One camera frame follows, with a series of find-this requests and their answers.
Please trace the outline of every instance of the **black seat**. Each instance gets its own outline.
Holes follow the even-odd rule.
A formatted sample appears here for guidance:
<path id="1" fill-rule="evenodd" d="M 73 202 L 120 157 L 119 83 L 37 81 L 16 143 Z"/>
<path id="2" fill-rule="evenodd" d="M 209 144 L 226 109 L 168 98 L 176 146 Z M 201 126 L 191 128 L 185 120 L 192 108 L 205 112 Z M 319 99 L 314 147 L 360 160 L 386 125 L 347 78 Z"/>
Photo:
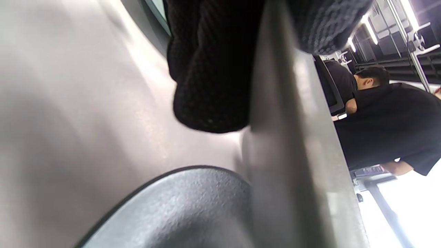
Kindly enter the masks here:
<path id="1" fill-rule="evenodd" d="M 328 103 L 329 111 L 331 113 L 340 113 L 340 111 L 344 109 L 344 103 L 338 92 L 337 86 L 320 56 L 314 56 L 314 60 L 321 87 L 323 88 L 326 102 Z"/>
<path id="2" fill-rule="evenodd" d="M 130 194 L 77 247 L 250 247 L 250 204 L 250 185 L 236 173 L 181 168 Z"/>

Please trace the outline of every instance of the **man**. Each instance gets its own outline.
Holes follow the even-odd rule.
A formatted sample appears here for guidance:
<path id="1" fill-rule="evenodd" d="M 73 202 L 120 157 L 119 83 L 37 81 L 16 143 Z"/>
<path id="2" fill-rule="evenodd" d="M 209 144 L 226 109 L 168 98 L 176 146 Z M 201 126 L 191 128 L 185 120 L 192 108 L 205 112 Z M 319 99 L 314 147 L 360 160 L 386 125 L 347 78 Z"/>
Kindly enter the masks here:
<path id="1" fill-rule="evenodd" d="M 325 66 L 331 74 L 344 104 L 353 99 L 355 92 L 358 90 L 367 90 L 389 84 L 389 73 L 381 66 L 372 66 L 354 75 L 335 60 L 325 61 Z"/>
<path id="2" fill-rule="evenodd" d="M 348 105 L 353 114 L 334 124 L 350 170 L 381 164 L 398 176 L 426 176 L 440 160 L 441 101 L 434 95 L 394 83 L 357 91 Z"/>

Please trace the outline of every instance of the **black fabric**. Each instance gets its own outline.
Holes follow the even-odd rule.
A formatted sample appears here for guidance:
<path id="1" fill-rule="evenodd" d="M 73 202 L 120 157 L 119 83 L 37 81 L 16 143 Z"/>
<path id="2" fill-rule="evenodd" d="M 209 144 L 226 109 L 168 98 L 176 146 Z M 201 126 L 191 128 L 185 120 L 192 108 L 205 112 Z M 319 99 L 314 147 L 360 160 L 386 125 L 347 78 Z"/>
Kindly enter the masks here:
<path id="1" fill-rule="evenodd" d="M 254 49 L 264 0 L 165 0 L 177 82 L 173 110 L 188 127 L 223 133 L 248 125 Z M 300 48 L 331 53 L 372 0 L 289 0 Z"/>
<path id="2" fill-rule="evenodd" d="M 325 61 L 325 65 L 337 86 L 343 103 L 354 98 L 354 92 L 357 90 L 357 82 L 352 73 L 335 60 Z"/>
<path id="3" fill-rule="evenodd" d="M 357 112 L 334 122 L 350 170 L 397 158 L 427 175 L 441 158 L 441 101 L 394 83 L 358 91 Z"/>

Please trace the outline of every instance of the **black knit fabric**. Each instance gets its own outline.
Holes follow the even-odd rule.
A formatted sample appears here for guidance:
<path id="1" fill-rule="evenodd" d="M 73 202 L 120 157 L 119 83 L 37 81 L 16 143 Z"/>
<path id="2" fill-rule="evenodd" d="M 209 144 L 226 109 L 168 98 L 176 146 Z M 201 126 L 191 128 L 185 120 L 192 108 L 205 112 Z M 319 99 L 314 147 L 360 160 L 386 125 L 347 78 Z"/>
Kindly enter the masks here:
<path id="1" fill-rule="evenodd" d="M 289 0 L 308 53 L 345 45 L 372 0 Z M 165 0 L 177 82 L 173 110 L 184 125 L 224 133 L 248 125 L 254 52 L 265 0 Z"/>

